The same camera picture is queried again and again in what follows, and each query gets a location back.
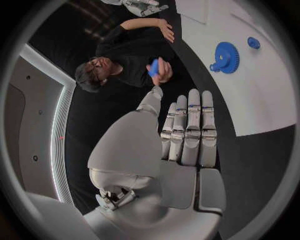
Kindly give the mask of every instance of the black shirt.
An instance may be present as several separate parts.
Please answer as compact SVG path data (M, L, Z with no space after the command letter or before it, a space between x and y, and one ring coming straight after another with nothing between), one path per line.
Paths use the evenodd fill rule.
M116 79L141 88L153 86L146 65L158 57L170 61L175 54L159 28L125 30L118 25L98 44L96 56L107 57L123 67L119 75L109 76L108 80Z

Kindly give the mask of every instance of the black hair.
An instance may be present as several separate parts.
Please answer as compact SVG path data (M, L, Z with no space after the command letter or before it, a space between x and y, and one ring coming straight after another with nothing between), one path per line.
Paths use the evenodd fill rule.
M101 84L93 71L86 72L86 62L80 64L75 71L75 81L85 91L97 93Z

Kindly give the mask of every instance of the blue object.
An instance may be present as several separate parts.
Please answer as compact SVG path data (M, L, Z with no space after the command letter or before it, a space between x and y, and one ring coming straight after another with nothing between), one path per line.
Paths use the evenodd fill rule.
M259 49L261 47L261 44L260 44L260 41L258 41L256 38L254 37L248 37L248 45L251 47L251 48L254 48L254 49Z
M151 67L150 67L150 71L148 71L148 74L151 77L154 77L155 75L159 74L159 60L158 59L154 59Z
M225 74L234 73L240 64L240 55L237 48L230 42L220 42L214 53L215 63L209 66L213 72L222 71Z

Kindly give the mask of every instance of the white robot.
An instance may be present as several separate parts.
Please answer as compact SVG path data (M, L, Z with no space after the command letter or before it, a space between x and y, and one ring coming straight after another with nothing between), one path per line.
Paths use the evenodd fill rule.
M105 4L124 5L132 14L146 17L168 9L168 5L159 6L155 0L101 0Z
M116 121L88 160L99 203L87 219L99 237L101 218L116 226L109 239L211 239L226 209L215 169L217 132L212 94L197 89L172 103L159 136L159 86Z

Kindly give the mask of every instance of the person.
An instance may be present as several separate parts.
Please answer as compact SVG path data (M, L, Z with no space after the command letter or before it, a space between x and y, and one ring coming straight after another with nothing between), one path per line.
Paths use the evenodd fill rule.
M138 88L166 83L173 75L170 61L175 57L166 40L175 40L166 20L126 20L97 45L95 57L76 68L75 80L92 93L115 80ZM158 59L159 73L151 77L148 71L154 59Z

